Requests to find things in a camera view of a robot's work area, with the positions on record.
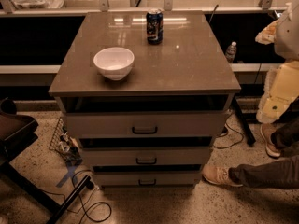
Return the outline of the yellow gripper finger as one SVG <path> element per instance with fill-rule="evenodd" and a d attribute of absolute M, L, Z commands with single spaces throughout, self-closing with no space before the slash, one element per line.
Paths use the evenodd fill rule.
<path fill-rule="evenodd" d="M 271 124 L 279 120 L 299 97 L 299 62 L 292 61 L 278 68 L 270 68 L 263 89 L 256 119 L 262 124 Z"/>

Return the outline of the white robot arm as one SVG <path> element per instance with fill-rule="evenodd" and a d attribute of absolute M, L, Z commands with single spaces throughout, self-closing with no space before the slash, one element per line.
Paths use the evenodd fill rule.
<path fill-rule="evenodd" d="M 299 0 L 291 0 L 286 10 L 265 27 L 255 40 L 274 44 L 275 53 L 285 59 L 279 68 L 270 68 L 264 82 L 264 94 L 256 118 L 270 124 L 299 97 Z"/>

